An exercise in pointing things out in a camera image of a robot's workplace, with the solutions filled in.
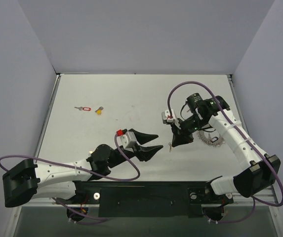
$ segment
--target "white tabletop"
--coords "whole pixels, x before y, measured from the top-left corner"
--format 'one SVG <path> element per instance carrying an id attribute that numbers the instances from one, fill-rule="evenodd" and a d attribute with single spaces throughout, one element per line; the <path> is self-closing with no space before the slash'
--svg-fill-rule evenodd
<path id="1" fill-rule="evenodd" d="M 161 112 L 167 109 L 167 96 L 179 83 L 195 80 L 222 96 L 239 119 L 237 107 L 226 75 L 62 75 L 50 119 L 40 149 L 40 158 L 58 162 L 85 159 L 100 144 L 115 148 L 114 135 L 119 129 L 157 134 L 159 138 L 145 144 L 164 145 L 150 161 L 132 161 L 139 167 L 139 181 L 206 181 L 220 175 L 234 175 L 241 168 L 230 148 L 205 145 L 194 134 L 194 142 L 173 148 L 169 125 L 163 125 Z M 179 116 L 186 98 L 198 92 L 210 98 L 205 89 L 185 85 L 175 91 L 171 106 Z M 74 108 L 91 107 L 92 111 Z M 104 107 L 102 115 L 94 111 Z M 184 117 L 190 114 L 183 111 Z M 128 162 L 112 169 L 110 176 L 131 178 L 136 171 Z"/>

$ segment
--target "red cap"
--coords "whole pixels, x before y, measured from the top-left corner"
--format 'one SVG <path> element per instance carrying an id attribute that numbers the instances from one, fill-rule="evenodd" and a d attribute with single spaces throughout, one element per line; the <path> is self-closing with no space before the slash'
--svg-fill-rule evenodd
<path id="1" fill-rule="evenodd" d="M 116 133 L 117 133 L 117 136 L 119 136 L 119 137 L 123 135 L 123 131 L 122 130 L 118 130 Z"/>

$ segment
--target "gray partition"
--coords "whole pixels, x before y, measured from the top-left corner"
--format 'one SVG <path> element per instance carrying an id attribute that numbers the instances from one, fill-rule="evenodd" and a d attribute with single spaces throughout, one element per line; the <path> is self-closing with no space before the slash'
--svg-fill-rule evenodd
<path id="1" fill-rule="evenodd" d="M 227 220 L 239 219 L 251 207 L 228 207 Z M 96 215 L 97 209 L 90 209 Z M 208 224 L 207 218 L 114 218 L 83 226 L 68 223 L 63 207 L 23 207 L 15 237 L 277 237 L 269 208 L 258 206 L 247 220 L 236 224 Z"/>

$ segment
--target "white table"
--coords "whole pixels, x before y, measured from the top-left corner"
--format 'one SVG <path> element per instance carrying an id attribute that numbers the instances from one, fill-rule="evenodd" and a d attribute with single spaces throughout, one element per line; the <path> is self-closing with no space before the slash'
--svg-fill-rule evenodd
<path id="1" fill-rule="evenodd" d="M 241 168 L 230 148 L 205 145 L 194 134 L 194 142 L 173 148 L 170 126 L 163 125 L 161 112 L 167 109 L 167 96 L 177 84 L 195 80 L 221 95 L 239 119 L 237 107 L 226 75 L 62 75 L 45 131 L 39 157 L 58 162 L 87 158 L 100 144 L 115 148 L 114 134 L 119 129 L 158 134 L 146 144 L 164 145 L 150 161 L 132 161 L 139 167 L 139 181 L 204 181 L 220 175 L 234 175 Z M 186 98 L 198 92 L 210 98 L 205 89 L 185 85 L 175 91 L 171 106 L 179 116 Z M 79 111 L 74 106 L 91 107 Z M 94 111 L 104 107 L 102 115 Z M 112 169 L 110 176 L 131 178 L 136 171 L 128 162 Z"/>

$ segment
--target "black metal base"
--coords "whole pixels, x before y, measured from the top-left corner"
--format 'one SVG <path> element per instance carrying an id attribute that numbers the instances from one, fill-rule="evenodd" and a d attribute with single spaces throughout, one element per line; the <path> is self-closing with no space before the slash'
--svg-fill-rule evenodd
<path id="1" fill-rule="evenodd" d="M 99 217 L 203 216 L 202 204 L 233 203 L 225 195 L 214 196 L 208 182 L 103 182 L 76 181 L 76 195 L 66 204 L 99 204 Z M 100 194 L 95 200 L 93 195 Z"/>

